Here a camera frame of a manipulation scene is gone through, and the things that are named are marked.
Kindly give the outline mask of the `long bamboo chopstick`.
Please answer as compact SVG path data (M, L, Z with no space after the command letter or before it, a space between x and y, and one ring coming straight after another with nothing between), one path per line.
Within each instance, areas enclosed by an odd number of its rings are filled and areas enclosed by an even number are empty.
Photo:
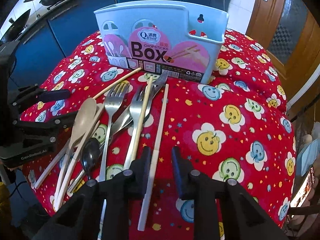
M113 88L114 86L116 86L117 84L123 82L124 80L126 80L127 78L131 77L133 74L139 72L140 70L142 70L142 68L137 68L131 72L129 72L128 74L122 76L121 78L117 79L116 81L114 81L113 83L111 83L109 86L107 86L106 88L104 88L103 90L101 90L98 94L96 94L95 96L93 96L93 99L96 100L97 98L99 98L100 96L102 96L104 93L106 93L107 91L109 91L111 88Z

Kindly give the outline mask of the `white chopstick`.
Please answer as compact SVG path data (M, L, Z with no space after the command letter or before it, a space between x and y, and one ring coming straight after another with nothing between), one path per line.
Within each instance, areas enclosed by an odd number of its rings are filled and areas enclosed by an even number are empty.
M46 169L42 172L39 179L36 181L34 189L38 189L45 178L49 175L51 170L54 168L54 166L60 161L60 159L65 155L68 145L69 145L70 139L67 140L64 147L61 149L61 151L54 157L54 159L49 163L49 165L46 167Z
M140 211L140 216L139 216L139 221L138 221L138 226L137 226L138 231L145 230L146 220L148 217L148 211L149 211L149 206L150 206L150 201L151 201L151 196L152 196L153 182L155 179L159 150L160 150L160 145L161 145L161 138L162 138L164 119L165 119L165 113L166 113L166 107L167 107L168 92L169 92L169 85L166 84L165 90L164 90L163 103L162 103L162 108L161 108L159 124L158 124L158 128L157 128L155 145L154 145L153 152L152 152L150 172L149 172L149 177L148 177L148 184L147 184L146 193L145 193L145 196L144 196L144 199L142 202L142 208Z

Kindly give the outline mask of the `blue kitchen base cabinets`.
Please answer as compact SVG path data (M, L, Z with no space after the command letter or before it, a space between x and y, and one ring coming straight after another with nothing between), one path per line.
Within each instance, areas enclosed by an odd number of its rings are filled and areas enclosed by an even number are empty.
M94 11L138 0L66 0L33 23L21 36L8 89L42 84L56 65L98 30ZM173 0L228 9L231 0Z

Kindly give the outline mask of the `cream chopstick left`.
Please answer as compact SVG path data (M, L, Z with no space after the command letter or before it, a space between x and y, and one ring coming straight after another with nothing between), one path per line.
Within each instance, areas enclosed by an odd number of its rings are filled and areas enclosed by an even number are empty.
M67 171L66 171L65 177L63 179L63 182L62 182L62 185L61 185L61 189L60 189L60 192L59 192L59 195L58 195L58 198L57 198L58 210L59 210L59 208L61 207L61 205L63 203L63 199L65 197L65 194L66 194L68 186L69 186L69 181L70 181L71 176L73 174L73 171L75 169L76 163L80 159L80 153L82 151L82 148L84 147L85 142L87 141L87 139L91 135L95 124L98 122L98 119L100 118L100 116L102 114L102 110L103 110L102 106L103 106L102 104L97 103L97 109L96 109L96 113L95 113L95 116L94 116L93 120L87 126L87 130L86 130L85 134L83 135L83 137L79 141L77 141L76 144L75 144L75 147L73 149L73 153L70 156L68 167L67 167Z

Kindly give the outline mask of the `dark steel spoon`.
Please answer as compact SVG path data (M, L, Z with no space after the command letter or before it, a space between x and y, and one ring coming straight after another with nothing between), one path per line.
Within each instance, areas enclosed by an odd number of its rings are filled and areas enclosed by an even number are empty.
M91 179L91 169L96 165L100 156L100 143L96 138L90 138L85 143L80 156L80 163L82 171L76 176L69 188L68 193L73 193L76 187L80 184L80 181L84 176L87 176L88 180Z

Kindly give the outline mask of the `steel fork left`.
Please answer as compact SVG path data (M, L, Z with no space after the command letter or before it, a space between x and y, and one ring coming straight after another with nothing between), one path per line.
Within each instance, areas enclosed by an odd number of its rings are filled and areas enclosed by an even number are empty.
M109 138L111 134L112 118L113 115L120 109L123 103L124 96L127 92L129 85L127 83L120 83L114 86L107 94L104 101L104 108L108 115L107 131L103 149L103 155L101 159L100 172L98 181L102 182L106 179L106 161L107 161L107 148L109 143Z

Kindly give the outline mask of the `steel fork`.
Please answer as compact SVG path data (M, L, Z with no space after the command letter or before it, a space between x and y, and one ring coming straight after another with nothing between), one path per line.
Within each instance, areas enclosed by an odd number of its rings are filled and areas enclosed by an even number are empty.
M145 91L145 87L142 87L142 86L140 86L137 89L135 95L131 100L131 105L129 107L130 116L133 121L133 129L132 129L131 141L129 144L129 148L127 150L127 155L126 155L124 166L123 166L123 169L125 170L129 169L131 164L131 155L132 155L133 147L135 143L138 121L139 121L140 113L142 111L144 91Z
M103 155L101 159L100 172L98 181L102 182L106 179L106 161L107 161L107 148L109 143L109 138L111 134L112 118L113 115L120 109L123 103L124 96L127 92L129 85L127 83L120 83L114 86L107 94L104 101L104 108L108 115L107 131L103 149Z

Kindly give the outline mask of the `black wok far left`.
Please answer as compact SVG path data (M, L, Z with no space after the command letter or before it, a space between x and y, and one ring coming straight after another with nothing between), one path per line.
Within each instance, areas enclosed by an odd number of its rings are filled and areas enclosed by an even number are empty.
M9 29L5 32L3 37L1 38L1 45L7 42L14 41L16 38L19 37L20 33L24 29L29 15L30 15L31 9L24 12L16 21L12 22Z

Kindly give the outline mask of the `steel fork middle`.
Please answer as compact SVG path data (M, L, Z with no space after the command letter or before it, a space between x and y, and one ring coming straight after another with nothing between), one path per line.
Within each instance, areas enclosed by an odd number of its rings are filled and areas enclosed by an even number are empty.
M140 86L137 89L135 95L131 100L131 105L129 107L130 116L133 121L133 129L132 129L131 141L129 144L129 148L127 150L127 155L126 155L124 166L123 166L123 169L125 170L129 169L131 164L131 155L132 155L133 147L135 143L138 121L139 121L140 113L142 111L144 91L145 91L145 87L142 87L142 86Z

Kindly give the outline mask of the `bamboo chopstick centre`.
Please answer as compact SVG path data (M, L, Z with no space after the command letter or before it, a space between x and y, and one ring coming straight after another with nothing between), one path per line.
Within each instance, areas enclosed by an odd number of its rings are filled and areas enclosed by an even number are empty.
M153 77L150 77L149 80L148 80L148 85L147 85L145 93L144 93L142 110L141 110L141 113L140 113L140 116L139 116L137 132L136 132L136 136L135 136L133 150L132 150L131 157L130 157L130 163L133 160L135 160L135 158L136 158L136 153L137 153L137 148L138 148L138 144L139 144L140 133L141 133L141 130L142 130L142 127L143 127L143 121L144 121L144 118L145 118L145 112L146 112L146 108L147 108L147 104L148 104L149 96L150 96L150 92L151 92L152 81L153 81Z

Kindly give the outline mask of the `red smiley flower cloth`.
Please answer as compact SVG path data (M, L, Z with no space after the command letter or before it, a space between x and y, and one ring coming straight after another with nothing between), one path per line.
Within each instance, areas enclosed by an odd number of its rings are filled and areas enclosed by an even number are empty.
M280 228L289 208L296 165L294 131L285 116L286 95L278 74L261 45L234 30L226 31L211 82L168 77L165 113L156 176L145 231L138 231L141 202L131 204L130 239L193 239L193 202L178 199L171 149L210 178L234 178ZM77 111L82 102L129 73L111 66L100 32L87 36L61 60L41 88L69 89L62 102L39 102L22 114L23 121L49 121ZM38 189L36 181L57 153L24 164L22 172L49 215L59 164Z

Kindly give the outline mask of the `steel fork underneath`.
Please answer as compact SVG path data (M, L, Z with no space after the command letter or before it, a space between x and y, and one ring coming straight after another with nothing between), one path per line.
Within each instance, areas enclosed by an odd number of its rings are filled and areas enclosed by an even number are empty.
M160 89L165 85L167 81L168 74L162 73L159 78L152 83L153 88L150 92L150 98L148 100L148 104L145 111L145 118L144 121L146 121L150 114L151 104L152 100L155 97L155 95L160 91ZM125 110L121 113L121 115L116 119L114 124L111 126L111 133L110 137L113 137L115 134L117 134L122 129L126 128L133 122L132 117L130 115L130 107L127 106Z

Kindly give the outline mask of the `light blue chopsticks box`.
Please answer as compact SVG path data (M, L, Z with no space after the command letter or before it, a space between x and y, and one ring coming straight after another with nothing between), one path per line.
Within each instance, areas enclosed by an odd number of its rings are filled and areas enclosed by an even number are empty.
M111 65L210 82L229 14L201 4L145 0L94 11Z

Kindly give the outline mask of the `wooden door with glass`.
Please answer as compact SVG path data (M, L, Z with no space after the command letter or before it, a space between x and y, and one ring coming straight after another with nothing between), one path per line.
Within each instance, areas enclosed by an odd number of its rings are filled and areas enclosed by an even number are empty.
M319 100L319 24L302 0L255 0L246 34L267 51L291 121Z

